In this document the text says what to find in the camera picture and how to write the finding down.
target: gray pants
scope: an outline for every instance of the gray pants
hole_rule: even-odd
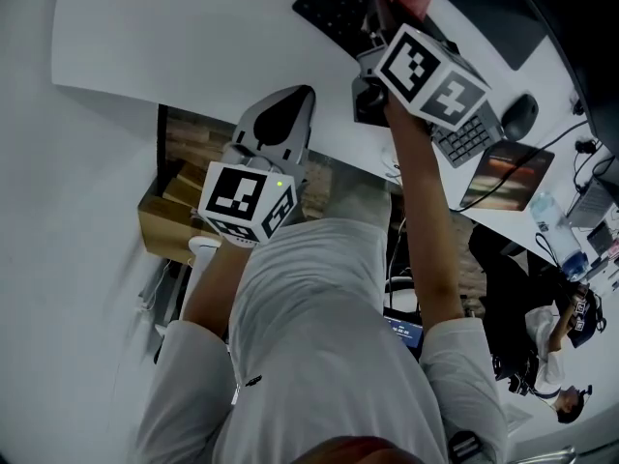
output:
[[[329,202],[323,218],[346,218],[374,225],[385,232],[391,218],[391,194],[384,180],[341,161],[332,160]],[[306,221],[301,205],[297,205],[283,225]]]

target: man wearing white shirt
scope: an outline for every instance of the man wearing white shirt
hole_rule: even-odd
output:
[[[486,273],[484,327],[490,352],[502,363],[497,376],[507,378],[530,363],[533,346],[537,367],[532,366],[532,377],[526,380],[531,392],[556,411],[559,422],[573,422],[582,412],[584,395],[574,386],[562,388],[565,371],[561,344],[572,329],[574,306],[570,304],[560,317],[555,315],[552,304],[557,291],[532,278],[533,270],[527,275],[514,259],[501,254],[508,243],[482,225],[475,227],[469,241],[472,254]],[[529,258],[532,268],[537,257]]]
[[[483,324],[462,310],[427,127],[393,98],[385,114],[426,335],[419,363],[382,316],[384,183],[336,183],[323,219],[217,251],[168,327],[138,462],[504,462],[507,424]]]

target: black mouse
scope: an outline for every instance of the black mouse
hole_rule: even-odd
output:
[[[539,111],[538,103],[531,95],[525,94],[518,98],[501,119],[505,137],[510,141],[522,139],[535,124]]]

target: white cube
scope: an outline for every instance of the white cube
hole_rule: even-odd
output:
[[[297,204],[294,178],[212,161],[198,214],[231,243],[267,243]]]
[[[375,73],[410,113],[450,131],[475,114],[490,90],[466,60],[407,24]]]

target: mouse pad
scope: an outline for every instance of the mouse pad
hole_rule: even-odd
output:
[[[476,201],[495,188],[503,176],[536,148],[514,141],[500,141],[486,150],[460,206]],[[494,194],[475,208],[521,212],[529,204],[554,160],[554,154],[541,151],[514,172]]]

